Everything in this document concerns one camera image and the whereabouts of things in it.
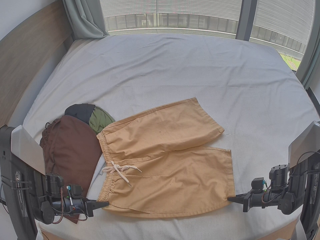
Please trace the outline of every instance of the curtain fold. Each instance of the curtain fold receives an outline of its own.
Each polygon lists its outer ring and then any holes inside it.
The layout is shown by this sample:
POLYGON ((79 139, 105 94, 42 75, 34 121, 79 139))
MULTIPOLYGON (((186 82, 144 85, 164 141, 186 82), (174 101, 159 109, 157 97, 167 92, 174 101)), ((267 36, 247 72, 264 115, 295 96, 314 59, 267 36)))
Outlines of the curtain fold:
POLYGON ((320 0, 314 1, 314 18, 310 38, 306 52, 296 73, 296 77, 305 89, 309 88, 314 74, 320 65, 320 18, 317 17, 320 12, 320 0))
POLYGON ((62 0, 75 39, 104 38, 107 32, 100 0, 62 0))

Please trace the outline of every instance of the green lawn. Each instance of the green lawn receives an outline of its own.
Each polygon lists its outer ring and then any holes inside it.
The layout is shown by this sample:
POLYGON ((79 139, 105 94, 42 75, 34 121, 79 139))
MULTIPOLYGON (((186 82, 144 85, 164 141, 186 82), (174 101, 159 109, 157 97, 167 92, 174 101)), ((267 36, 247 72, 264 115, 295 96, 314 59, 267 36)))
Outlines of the green lawn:
POLYGON ((291 56, 288 56, 288 55, 284 55, 284 54, 281 54, 281 57, 283 58, 283 60, 288 64, 288 66, 290 67, 290 69, 296 71, 301 63, 301 61, 291 57, 291 56))

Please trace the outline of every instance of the green cloth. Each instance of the green cloth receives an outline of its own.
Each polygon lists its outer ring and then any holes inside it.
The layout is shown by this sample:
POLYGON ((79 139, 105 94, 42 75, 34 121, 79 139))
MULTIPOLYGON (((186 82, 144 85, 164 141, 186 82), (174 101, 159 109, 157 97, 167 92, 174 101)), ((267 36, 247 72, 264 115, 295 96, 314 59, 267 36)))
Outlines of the green cloth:
POLYGON ((115 120, 102 108, 95 106, 89 119, 89 126, 96 134, 100 133, 103 128, 113 123, 115 120))

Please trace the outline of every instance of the wooden bed frame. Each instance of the wooden bed frame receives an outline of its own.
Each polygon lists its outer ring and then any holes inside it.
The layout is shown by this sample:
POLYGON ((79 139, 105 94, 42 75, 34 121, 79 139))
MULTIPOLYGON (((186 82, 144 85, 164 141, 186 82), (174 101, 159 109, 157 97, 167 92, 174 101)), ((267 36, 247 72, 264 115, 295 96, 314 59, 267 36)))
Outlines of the wooden bed frame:
MULTIPOLYGON (((32 79, 71 34, 62 0, 57 0, 31 15, 0 41, 0 126, 8 124, 32 79)), ((294 227, 295 221, 260 240, 288 239, 294 227)), ((62 240, 49 232, 43 233, 50 240, 62 240)))

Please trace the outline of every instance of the tan shorts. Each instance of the tan shorts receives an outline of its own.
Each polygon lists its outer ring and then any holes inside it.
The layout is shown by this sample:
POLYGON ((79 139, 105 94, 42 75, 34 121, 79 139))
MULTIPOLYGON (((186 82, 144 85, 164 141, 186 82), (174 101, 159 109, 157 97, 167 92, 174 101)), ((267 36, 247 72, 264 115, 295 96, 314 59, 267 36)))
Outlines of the tan shorts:
POLYGON ((129 217, 169 218, 206 213, 234 196, 230 150, 205 146, 224 129, 196 98, 146 110, 97 135, 108 168, 98 201, 129 217))

